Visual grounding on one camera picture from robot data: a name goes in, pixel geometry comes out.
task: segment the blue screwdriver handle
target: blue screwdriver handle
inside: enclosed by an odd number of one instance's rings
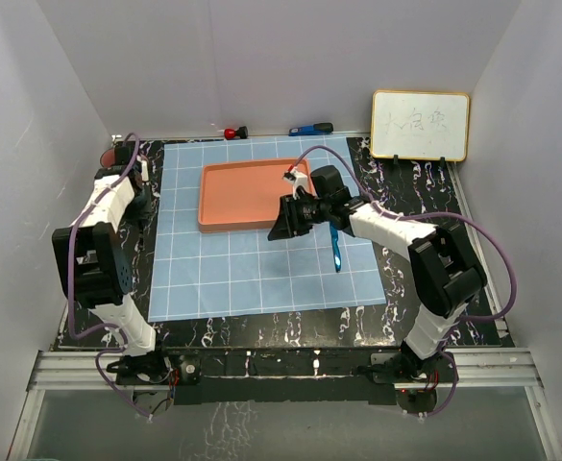
[[[334,256],[334,268],[336,272],[340,272],[340,267],[342,265],[342,260],[340,257],[340,249],[338,248],[338,230],[330,223],[330,234],[331,234],[331,250]]]

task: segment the white grid line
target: white grid line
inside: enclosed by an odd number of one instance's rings
[[[201,286],[202,286],[202,235],[200,234],[200,256],[197,264],[197,315],[198,316],[200,315],[200,311],[202,308],[202,289],[200,288]]]
[[[358,300],[358,303],[371,303],[374,301],[379,301],[380,298],[372,298],[370,300]],[[346,301],[339,301],[339,302],[334,302],[334,303],[329,303],[329,304],[342,304],[342,303],[347,303]],[[294,307],[313,307],[314,305],[321,305],[323,307],[323,309],[326,309],[327,307],[324,306],[321,303],[312,303],[312,304],[296,304],[296,305],[275,305],[274,307],[265,307],[263,309],[261,309],[260,307],[255,307],[255,308],[251,308],[251,309],[240,309],[238,312],[259,312],[259,313],[266,313],[268,311],[272,311],[272,310],[277,310],[277,309],[293,309]],[[198,317],[198,318],[207,318],[208,315],[213,315],[213,314],[225,314],[226,312],[224,310],[217,310],[217,311],[212,311],[212,312],[206,312],[206,317]],[[167,321],[167,320],[177,320],[176,318],[182,318],[182,317],[192,317],[193,314],[172,314],[170,316],[166,317],[160,317],[160,316],[152,316],[149,317],[149,321],[151,322],[163,322],[163,321]]]
[[[325,138],[323,139],[323,145],[324,145],[324,146],[327,146],[327,145],[328,145],[328,144],[326,144],[326,139],[325,139]],[[331,165],[331,154],[330,154],[329,152],[327,152],[327,154],[328,154],[328,155],[327,155],[327,158],[328,158],[328,165]],[[346,246],[347,246],[347,239],[344,239],[344,240],[345,240],[345,248],[346,248]],[[353,290],[354,290],[354,301],[357,303],[357,292],[355,291],[354,275],[353,275],[353,273],[351,272],[351,263],[349,262],[349,252],[345,251],[345,255],[347,256],[347,267],[349,268],[349,277],[351,278],[351,287],[352,287]]]
[[[322,141],[322,140],[330,140],[330,139],[346,139],[346,136],[309,136],[308,140],[310,141]],[[270,140],[270,141],[260,141],[257,140],[257,138],[253,138],[250,137],[249,141],[251,144],[253,144],[253,140],[257,141],[257,144],[286,144],[286,143],[292,143],[292,142],[298,142],[299,139],[274,139],[274,140]],[[249,142],[242,142],[242,141],[238,141],[238,140],[233,140],[233,141],[223,141],[223,140],[212,140],[212,141],[208,141],[208,142],[199,142],[199,143],[194,143],[194,142],[183,142],[180,144],[168,144],[165,147],[165,150],[169,150],[169,151],[185,151],[185,150],[189,150],[189,149],[206,149],[206,147],[223,147],[223,146],[248,146]]]
[[[303,152],[304,149],[302,147],[302,137],[298,136],[300,138],[300,152]],[[312,231],[312,238],[315,241],[315,248],[317,247],[317,232],[315,230]],[[323,287],[323,274],[322,274],[322,270],[321,270],[321,261],[319,260],[319,252],[315,251],[315,254],[317,255],[317,266],[319,267],[319,281],[321,281],[321,294],[323,295],[323,304],[326,303],[326,290]]]
[[[176,158],[176,166],[178,166],[178,162],[181,161],[180,157]],[[174,208],[176,208],[176,196],[178,194],[176,192],[174,192]],[[169,255],[172,256],[174,254],[174,216],[172,216],[172,239],[169,242]],[[155,263],[153,262],[153,272],[155,272]],[[168,276],[169,279],[172,279],[172,260],[170,259],[169,261],[169,274]],[[167,289],[167,306],[165,307],[165,315],[169,315],[169,288]]]
[[[227,162],[229,163],[230,161],[230,145],[228,144],[225,148],[225,154],[226,154],[226,159]],[[200,236],[200,253],[202,252],[202,237]],[[230,238],[230,233],[227,232],[227,266],[228,266],[228,279],[229,281],[232,281],[232,259],[229,257],[229,255],[232,254],[232,239]],[[232,284],[228,283],[228,290],[229,290],[229,301],[230,301],[230,315],[232,315]]]
[[[163,233],[160,235],[172,235],[171,233]],[[371,245],[370,243],[354,243],[352,245],[347,244],[338,244],[339,247],[366,247]],[[331,248],[331,245],[322,245],[320,247],[313,247],[313,248],[288,248],[286,250],[261,250],[257,253],[284,253],[284,252],[301,252],[303,250],[319,250],[320,248]],[[201,256],[179,256],[179,257],[158,257],[155,261],[167,261],[169,259],[189,259],[193,257],[215,257],[215,256],[233,256],[233,255],[255,255],[256,252],[245,252],[245,253],[232,253],[232,254],[223,254],[223,255],[201,255]]]
[[[251,140],[251,160],[255,159],[255,154],[253,153],[253,140]],[[259,230],[255,231],[255,241],[257,243],[257,270],[259,272],[259,305],[261,306],[261,312],[263,312],[263,289],[261,288],[261,254],[259,253]]]
[[[327,137],[327,136],[322,136],[322,137],[310,137],[308,140],[309,141],[323,141],[322,143],[324,145],[327,145],[327,141],[329,139],[345,139],[345,136],[339,136],[339,137]],[[298,138],[298,139],[286,139],[286,140],[281,140],[281,139],[270,139],[269,141],[264,141],[261,142],[259,141],[257,144],[268,144],[268,145],[274,145],[275,146],[275,156],[276,158],[280,157],[280,153],[279,153],[279,144],[281,143],[286,143],[286,142],[292,142],[295,143],[296,145],[300,146],[300,149],[303,150],[304,148],[304,144],[303,141]],[[249,139],[248,141],[245,142],[239,142],[239,143],[235,143],[233,142],[232,145],[237,146],[237,145],[241,145],[241,146],[245,146],[245,149],[250,148],[251,150],[251,159],[255,158],[255,149],[254,149],[254,144],[255,142],[252,139]],[[181,169],[192,169],[192,170],[201,170],[203,168],[204,162],[203,162],[203,158],[204,158],[204,154],[206,151],[206,147],[214,147],[216,149],[219,148],[223,148],[225,147],[226,149],[226,160],[230,161],[230,155],[229,155],[229,146],[230,144],[225,142],[225,143],[202,143],[200,145],[192,145],[192,144],[186,144],[183,147],[181,145],[176,145],[173,147],[173,149],[177,152],[177,155],[179,156],[179,161],[177,162],[176,168],[166,168],[166,170],[181,170]],[[200,155],[202,157],[202,165],[201,166],[182,166],[180,163],[180,150],[182,149],[201,149],[200,153],[194,154],[194,155]],[[331,164],[330,161],[330,155],[326,153],[326,156],[324,157],[326,159],[326,164]],[[176,213],[179,211],[197,211],[197,208],[182,208],[182,209],[178,209],[177,208],[177,196],[178,196],[178,191],[180,189],[198,189],[199,187],[196,186],[188,186],[188,187],[180,187],[179,183],[176,183],[176,188],[168,188],[168,189],[163,189],[163,190],[170,190],[173,191],[174,193],[174,206],[173,209],[165,209],[165,210],[160,210],[159,212],[171,212],[172,213],[172,218],[175,217]],[[256,245],[257,245],[257,251],[256,252],[244,252],[244,253],[235,253],[233,254],[231,251],[231,235],[228,233],[228,253],[226,255],[202,255],[202,243],[203,243],[203,237],[202,234],[199,233],[198,231],[186,231],[186,232],[174,232],[176,230],[176,226],[175,226],[175,221],[174,219],[172,219],[172,233],[159,233],[158,236],[162,236],[162,235],[171,235],[172,237],[172,241],[170,242],[170,257],[167,258],[156,258],[155,260],[170,260],[170,264],[169,264],[169,284],[167,286],[154,286],[154,288],[159,288],[159,289],[167,289],[168,290],[168,298],[167,298],[167,306],[166,306],[166,316],[165,317],[161,317],[161,316],[154,316],[154,317],[150,317],[151,321],[168,321],[168,320],[172,320],[172,319],[185,319],[185,318],[194,318],[194,315],[197,315],[197,318],[205,318],[205,317],[209,317],[210,315],[213,314],[219,314],[219,315],[227,315],[227,310],[216,310],[216,311],[210,311],[210,312],[205,312],[203,310],[203,305],[202,305],[202,300],[201,300],[201,287],[203,285],[213,285],[213,284],[227,284],[230,288],[230,313],[229,315],[238,315],[237,312],[240,313],[247,313],[247,312],[273,312],[275,311],[275,309],[288,309],[288,310],[299,310],[301,307],[309,307],[309,306],[320,306],[319,308],[326,308],[326,307],[338,307],[338,306],[344,306],[343,304],[346,303],[368,303],[368,302],[382,302],[382,298],[375,298],[375,299],[371,299],[371,300],[359,300],[356,296],[356,292],[355,292],[355,286],[354,286],[354,276],[353,276],[353,271],[351,270],[351,263],[349,262],[349,260],[347,261],[348,264],[348,268],[349,268],[349,273],[351,276],[351,280],[352,280],[352,289],[353,289],[353,294],[354,294],[354,299],[353,300],[346,300],[346,301],[334,301],[334,302],[328,302],[327,298],[326,298],[326,293],[325,293],[325,289],[324,289],[324,284],[323,284],[323,275],[325,276],[332,276],[335,274],[335,272],[326,272],[324,273],[322,271],[322,267],[321,267],[321,257],[319,256],[319,254],[317,253],[316,257],[317,257],[317,264],[318,264],[318,271],[315,274],[309,274],[309,275],[302,275],[302,276],[292,276],[292,271],[291,271],[291,265],[289,263],[290,261],[290,252],[296,252],[296,251],[303,251],[303,250],[315,250],[317,251],[318,249],[331,249],[331,245],[329,246],[318,246],[318,243],[323,243],[323,242],[317,242],[317,235],[313,234],[314,237],[314,242],[315,242],[315,247],[308,247],[308,248],[303,248],[303,249],[290,249],[288,246],[288,241],[285,241],[285,249],[283,250],[262,250],[260,248],[259,245],[259,237],[261,235],[261,231],[260,230],[256,230],[253,233],[253,237],[256,238]],[[173,239],[174,239],[174,235],[176,234],[187,234],[187,233],[197,233],[199,234],[199,240],[200,240],[200,254],[197,256],[185,256],[185,257],[173,257]],[[370,244],[370,242],[360,242],[360,243],[354,243],[354,244],[347,244],[346,241],[344,241],[343,239],[343,243],[339,242],[339,247],[345,248],[346,250],[348,250],[348,247],[352,247],[352,246],[365,246],[365,245],[369,245],[372,246],[372,244]],[[285,253],[287,255],[287,264],[288,264],[288,269],[289,269],[289,277],[271,277],[271,278],[263,278],[261,276],[261,254],[263,253]],[[252,255],[252,254],[257,254],[257,275],[258,275],[258,279],[246,279],[246,280],[232,280],[232,268],[231,268],[231,256],[232,255]],[[203,257],[215,257],[215,256],[226,256],[228,258],[228,271],[229,271],[229,278],[227,281],[216,281],[216,282],[204,282],[201,283],[201,272],[202,272],[202,266],[201,266],[201,259]],[[172,283],[172,279],[171,279],[171,267],[172,267],[172,259],[199,259],[199,266],[198,266],[198,282],[197,282],[197,293],[198,293],[198,310],[197,310],[197,314],[193,313],[185,313],[185,314],[169,314],[169,301],[170,301],[170,288],[172,287],[179,287],[179,286],[193,286],[193,283],[185,283],[185,284],[173,284]],[[361,270],[361,271],[355,271],[356,273],[377,273],[379,274],[379,269],[378,268],[374,268],[374,269],[369,269],[369,270]],[[295,304],[295,294],[294,294],[294,290],[293,290],[293,285],[291,283],[291,281],[293,279],[298,279],[298,278],[303,278],[303,277],[317,277],[319,276],[319,280],[321,282],[321,289],[322,289],[322,296],[323,296],[323,300],[319,303],[310,303],[310,304]],[[291,305],[284,305],[284,306],[276,306],[276,307],[263,307],[263,293],[262,293],[262,281],[263,280],[273,280],[273,279],[278,279],[278,280],[286,280],[289,283],[289,287],[291,289]],[[233,282],[236,281],[255,281],[255,282],[259,282],[259,306],[256,308],[249,308],[249,309],[234,309],[235,306],[232,306],[232,300],[231,300],[231,285]]]
[[[361,271],[355,271],[356,274],[360,274],[360,273],[366,273],[366,272],[379,272],[379,269],[364,269]],[[291,279],[302,279],[304,277],[319,277],[319,276],[333,276],[334,274],[336,274],[335,272],[326,272],[323,274],[304,274],[302,276],[288,276],[288,277],[262,277],[259,279],[244,279],[244,280],[226,280],[226,281],[203,281],[203,282],[197,282],[197,283],[178,283],[175,285],[163,285],[163,286],[153,286],[152,288],[173,288],[176,286],[193,286],[193,285],[224,285],[227,283],[234,283],[237,281],[258,281],[258,280],[291,280]],[[348,303],[349,301],[332,301],[329,303]]]

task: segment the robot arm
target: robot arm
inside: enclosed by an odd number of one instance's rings
[[[151,215],[148,165],[145,158],[138,158],[128,176],[112,188],[127,167],[131,152],[127,147],[117,147],[114,157],[113,166],[101,168],[95,175],[94,189],[85,209],[93,203],[96,207],[77,229],[74,294],[81,307],[89,309],[103,323],[118,326],[111,334],[124,347],[123,336],[119,333],[122,330],[127,337],[126,355],[141,356],[155,349],[156,332],[141,316],[130,295],[133,289],[131,262],[122,250],[118,226],[125,217],[142,230]],[[98,201],[108,188],[110,191]],[[52,235],[65,296],[71,230],[71,227],[57,229]]]
[[[364,198],[351,197],[334,166],[311,173],[317,197],[305,192],[303,176],[297,171],[285,175],[294,193],[281,197],[279,218],[268,239],[304,235],[314,224],[328,221],[409,260],[422,305],[400,357],[390,366],[395,376],[417,376],[441,351],[468,302],[487,284],[466,232],[459,224],[439,227],[381,216]]]

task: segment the purple cable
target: purple cable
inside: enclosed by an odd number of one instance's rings
[[[127,396],[124,392],[122,392],[120,389],[118,389],[118,387],[116,386],[116,384],[114,384],[109,378],[108,376],[104,373],[103,369],[101,368],[101,365],[99,363],[99,360],[101,359],[102,355],[106,354],[106,353],[120,353],[123,352],[126,347],[127,347],[127,336],[125,335],[125,332],[123,330],[120,329],[120,327],[117,324],[111,324],[111,323],[103,323],[103,324],[99,324],[99,325],[95,325],[94,327],[91,327],[89,329],[86,329],[84,331],[82,331],[81,333],[76,333],[76,322],[75,322],[75,296],[74,296],[74,291],[75,291],[75,266],[76,266],[76,234],[78,233],[78,228],[80,227],[80,225],[83,223],[83,221],[88,217],[88,215],[92,212],[92,210],[99,205],[99,202],[101,202],[101,200],[108,195],[108,193],[115,188],[118,184],[120,184],[121,181],[123,181],[125,178],[127,178],[127,175],[129,174],[129,172],[131,171],[131,169],[134,167],[135,164],[135,160],[137,159],[137,154],[139,152],[139,137],[137,137],[137,134],[135,133],[129,133],[127,134],[127,137],[125,138],[125,140],[123,142],[127,142],[131,137],[134,138],[135,140],[135,147],[134,147],[134,153],[131,157],[131,159],[129,160],[129,163],[127,164],[127,167],[125,168],[125,170],[122,172],[122,174],[118,177],[118,179],[116,181],[114,181],[110,187],[104,189],[99,196],[92,202],[92,204],[90,204],[83,212],[80,216],[78,216],[78,219],[76,219],[76,221],[73,223],[73,226],[71,227],[71,232],[69,233],[69,250],[68,250],[68,254],[67,254],[67,329],[69,331],[69,336],[71,337],[71,339],[75,339],[75,340],[80,340],[82,338],[87,337],[90,333],[93,333],[95,331],[99,331],[100,329],[105,329],[105,328],[109,328],[109,329],[116,329],[118,330],[118,332],[120,333],[122,339],[123,339],[123,347],[122,348],[118,348],[118,349],[105,349],[103,351],[100,351],[97,356],[95,357],[95,367],[97,368],[97,371],[99,372],[99,375],[101,375],[101,377],[103,378],[103,380],[107,383],[107,385],[115,392],[118,394],[118,396],[124,400],[126,403],[128,403],[131,407],[133,407],[135,409],[135,411],[137,411],[137,413],[139,413],[142,416],[145,416],[146,418],[151,418],[152,415],[141,409],[140,407],[138,407],[129,396]]]
[[[481,235],[483,235],[492,244],[492,246],[499,252],[499,255],[501,255],[502,261],[504,262],[504,266],[506,267],[507,273],[509,274],[509,282],[511,284],[511,290],[509,292],[509,301],[507,301],[506,306],[501,310],[501,312],[498,312],[498,313],[493,314],[493,315],[463,315],[463,316],[460,317],[460,320],[462,320],[463,322],[474,322],[474,323],[491,322],[491,321],[497,320],[497,319],[505,316],[509,312],[509,310],[511,310],[511,307],[513,307],[513,304],[515,303],[515,300],[517,298],[517,293],[518,293],[518,282],[517,282],[517,278],[516,278],[516,275],[515,275],[515,270],[513,269],[513,266],[511,265],[511,261],[509,259],[509,256],[502,249],[501,244],[499,244],[499,242],[497,242],[496,239],[487,230],[485,230],[482,226],[473,222],[469,218],[467,218],[465,216],[462,216],[461,214],[450,213],[448,211],[435,211],[435,212],[432,212],[432,213],[415,214],[415,215],[411,215],[411,216],[401,216],[401,215],[392,213],[390,211],[386,211],[385,209],[383,209],[379,205],[379,202],[377,202],[375,200],[373,195],[368,190],[366,190],[366,188],[364,186],[361,185],[361,183],[357,179],[357,176],[355,175],[354,171],[351,169],[351,167],[349,166],[347,161],[345,161],[345,159],[340,157],[340,155],[336,151],[334,151],[333,149],[331,149],[328,146],[318,145],[318,146],[309,147],[296,159],[293,166],[294,167],[298,166],[298,163],[300,163],[304,159],[304,157],[306,157],[310,152],[314,151],[315,149],[323,149],[324,151],[328,151],[330,154],[332,154],[336,158],[338,158],[340,160],[340,162],[343,164],[343,166],[347,169],[349,174],[351,175],[351,178],[354,180],[355,184],[357,184],[357,188],[359,189],[359,193],[362,196],[364,196],[365,198],[368,199],[368,201],[370,202],[370,205],[372,206],[372,208],[375,209],[375,211],[378,214],[380,214],[381,216],[383,216],[385,218],[397,219],[398,221],[413,221],[413,220],[419,221],[419,220],[432,219],[432,218],[452,218],[452,219],[457,219],[459,221],[462,221],[463,223],[468,224],[469,226],[476,229]],[[450,364],[452,365],[452,368],[453,368],[452,389],[450,390],[450,393],[447,396],[447,398],[445,399],[445,401],[443,403],[441,403],[441,405],[439,405],[438,408],[436,408],[435,410],[428,413],[430,416],[434,416],[434,415],[439,414],[441,411],[443,411],[447,407],[447,405],[449,405],[450,401],[452,401],[453,395],[455,394],[455,388],[457,387],[457,381],[459,379],[458,374],[457,374],[457,366],[455,365],[455,360],[453,360],[453,358],[449,354],[443,352],[443,349],[445,349],[445,346],[447,344],[447,338],[449,337],[450,334],[451,334],[451,331],[446,335],[445,338],[443,338],[441,340],[441,345],[438,348],[438,353],[440,355],[442,355],[443,357],[445,357],[450,362]]]

